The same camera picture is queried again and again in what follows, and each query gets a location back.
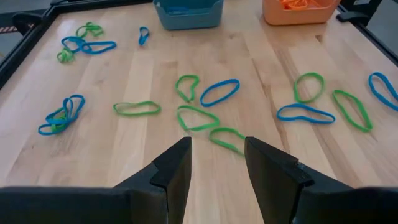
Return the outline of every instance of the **orange plastic container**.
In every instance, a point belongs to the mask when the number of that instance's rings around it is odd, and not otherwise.
[[[271,25],[314,24],[330,19],[340,0],[316,0],[319,6],[309,3],[302,10],[284,9],[279,0],[262,0],[262,11],[265,20]]]

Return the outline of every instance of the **blue bin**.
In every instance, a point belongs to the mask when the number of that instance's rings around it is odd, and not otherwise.
[[[154,0],[164,29],[216,27],[223,13],[223,0]]]

